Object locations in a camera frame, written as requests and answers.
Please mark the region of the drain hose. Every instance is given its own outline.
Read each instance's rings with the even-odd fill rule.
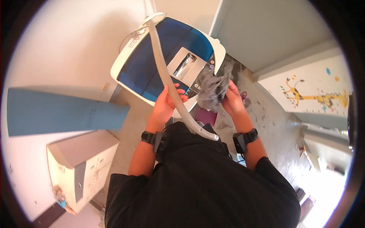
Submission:
[[[158,73],[160,74],[162,83],[164,85],[168,85],[169,96],[170,96],[173,104],[175,105],[177,111],[179,112],[179,114],[181,115],[181,117],[183,118],[185,123],[194,132],[196,132],[197,134],[199,134],[200,136],[202,136],[204,138],[217,141],[219,139],[219,136],[216,134],[210,133],[210,132],[206,131],[205,129],[203,129],[201,126],[199,126],[199,124],[193,119],[193,117],[191,117],[190,113],[186,109],[184,103],[182,102],[182,100],[180,98],[180,95],[178,94],[178,92],[174,86],[174,83],[172,82],[170,74],[167,71],[166,62],[165,62],[164,56],[162,54],[160,38],[158,37],[156,27],[155,27],[153,21],[151,21],[151,20],[147,21],[146,24],[150,31],[152,50],[153,50],[153,55],[155,57]]]

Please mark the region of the person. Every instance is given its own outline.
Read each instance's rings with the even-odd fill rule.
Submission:
[[[184,91],[177,91],[186,102]],[[254,129],[232,81],[222,106],[237,132]],[[162,132],[174,109],[165,86],[146,131]],[[244,167],[228,156],[224,143],[192,134],[182,122],[168,125],[165,133],[162,152],[155,154],[152,144],[141,141],[128,175],[111,175],[107,228],[297,226],[298,197],[269,161],[260,137],[247,144]],[[159,163],[154,167],[156,156]]]

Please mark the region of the dirty floor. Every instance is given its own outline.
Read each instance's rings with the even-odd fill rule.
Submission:
[[[238,90],[247,92],[244,100],[245,107],[254,121],[255,127],[268,152],[270,161],[279,172],[296,189],[298,180],[310,168],[308,160],[296,150],[296,141],[302,126],[301,121],[293,114],[285,112],[276,100],[254,81],[251,71],[244,65],[226,55],[221,66],[223,72],[230,73],[230,78],[237,85]],[[120,140],[116,151],[109,177],[104,188],[94,197],[101,206],[106,203],[110,174],[127,174],[133,152],[137,147],[141,133],[147,124],[152,107],[122,88],[115,101],[117,104],[126,104],[131,107],[121,129],[110,130]],[[196,116],[199,107],[194,107],[192,116]],[[221,140],[228,145],[234,160],[237,160],[232,135],[236,133],[229,114],[221,107],[213,129]]]

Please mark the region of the blue washing machine lid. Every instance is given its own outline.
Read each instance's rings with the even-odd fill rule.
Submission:
[[[208,61],[214,54],[213,47],[207,37],[183,22],[165,18],[156,25],[156,29],[160,37],[166,65],[170,63],[181,47],[190,50],[205,61]],[[179,82],[175,78],[171,78],[174,83]],[[164,85],[157,71],[149,34],[139,43],[122,67],[118,80],[144,98],[156,101],[164,89]],[[179,83],[179,88],[188,90],[187,85]]]

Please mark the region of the left hand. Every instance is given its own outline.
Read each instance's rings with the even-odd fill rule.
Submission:
[[[180,94],[180,98],[183,102],[188,101],[188,96],[184,95],[185,90],[177,89],[177,92]],[[172,103],[172,100],[169,96],[169,87],[167,85],[165,85],[164,90],[158,96],[158,98],[156,100],[155,107],[153,108],[151,118],[154,118],[160,122],[163,122],[163,124],[165,124],[171,118],[172,113],[174,112],[174,109],[175,109],[175,106]]]

